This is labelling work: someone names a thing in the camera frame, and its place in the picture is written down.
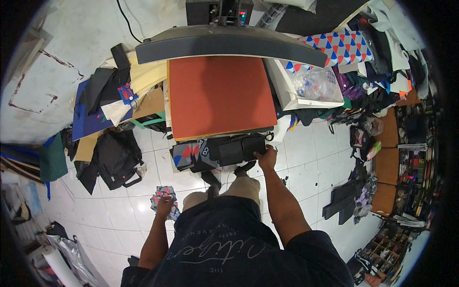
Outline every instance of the black handle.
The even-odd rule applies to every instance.
[[[130,187],[130,186],[133,186],[134,184],[138,183],[138,182],[141,182],[142,181],[142,177],[139,175],[139,178],[136,179],[136,180],[133,180],[131,181],[130,183],[125,183],[123,184],[124,187]]]

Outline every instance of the man's right hand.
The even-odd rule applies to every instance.
[[[258,165],[261,167],[263,172],[274,170],[277,157],[277,150],[275,150],[272,145],[266,145],[266,147],[268,149],[264,155],[259,152],[253,152],[253,155],[258,159]]]

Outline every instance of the white paper roll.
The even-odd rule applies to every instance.
[[[76,276],[65,263],[59,250],[52,246],[47,246],[45,247],[45,250],[42,252],[42,254],[45,257],[46,262],[48,262],[50,267],[53,269],[57,278],[61,280],[65,287],[82,287],[80,281],[78,281]]]

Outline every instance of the red blue triangle pattern fabric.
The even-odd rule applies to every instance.
[[[344,32],[322,33],[300,37],[298,40],[313,48],[320,48],[323,53],[327,54],[326,67],[373,60],[373,54],[364,36],[359,31],[345,30]],[[291,61],[281,60],[280,62],[287,73],[296,73],[302,69],[310,70],[314,68],[304,64],[297,65],[298,63]]]

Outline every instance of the man's right arm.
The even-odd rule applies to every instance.
[[[310,231],[311,227],[306,222],[297,199],[274,171],[277,151],[271,145],[267,145],[267,147],[265,155],[255,153],[255,156],[258,158],[258,165],[264,173],[271,219],[279,233],[282,244],[287,246],[293,237]]]

